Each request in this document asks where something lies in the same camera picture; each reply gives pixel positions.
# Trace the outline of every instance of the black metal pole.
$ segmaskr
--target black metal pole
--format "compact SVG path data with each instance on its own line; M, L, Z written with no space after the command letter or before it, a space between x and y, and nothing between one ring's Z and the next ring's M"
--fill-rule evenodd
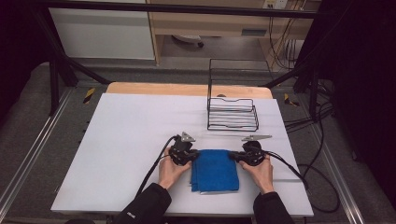
M43 7L114 10L114 11L144 11L144 12L172 12L192 14L215 14L254 17L277 17L317 19L328 18L332 13L317 13L316 11L281 10L266 8L247 7L206 7L167 4L139 4L139 3L115 3L115 2L89 2L89 1L65 1L65 0L35 0L33 3Z

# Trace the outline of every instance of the white table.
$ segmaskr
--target white table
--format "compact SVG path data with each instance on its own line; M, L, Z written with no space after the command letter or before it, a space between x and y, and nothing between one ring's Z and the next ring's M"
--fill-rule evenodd
M273 136L261 140L262 146L296 167L276 100L254 99L254 103L260 120L255 134ZM183 131L196 138L193 148L197 149L242 150L242 137L251 134L208 131L205 96L103 94L51 210L117 214L134 198L168 138ZM313 216L303 183L283 163L272 162L274 185L288 212ZM166 215L252 216L259 191L237 167L240 190L226 194L191 192L188 171L170 189L173 201ZM158 169L147 186L156 180Z

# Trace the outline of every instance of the black wire basket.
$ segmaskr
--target black wire basket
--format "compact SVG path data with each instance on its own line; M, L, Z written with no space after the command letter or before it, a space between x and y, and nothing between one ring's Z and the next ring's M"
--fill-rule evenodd
M214 65L215 62L223 63L223 67ZM259 63L262 68L252 66L252 63ZM209 131L256 132L259 130L259 120L253 99L212 97L212 87L214 82L226 85L260 83L263 81L264 71L272 76L267 61L210 60L207 89L207 129ZM246 73L253 74L253 76L244 76Z

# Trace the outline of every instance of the black sleeve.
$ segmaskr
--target black sleeve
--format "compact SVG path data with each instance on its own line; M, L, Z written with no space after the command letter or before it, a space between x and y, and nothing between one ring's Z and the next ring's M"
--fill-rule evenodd
M254 200L253 211L258 224L294 224L276 192L259 194Z
M159 223L171 202L168 191L152 183L117 215L113 223Z

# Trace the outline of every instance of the blue cloth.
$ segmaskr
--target blue cloth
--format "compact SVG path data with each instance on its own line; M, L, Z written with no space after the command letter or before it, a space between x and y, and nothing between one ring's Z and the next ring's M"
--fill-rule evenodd
M239 190L236 163L228 157L228 150L204 149L192 163L192 191Z

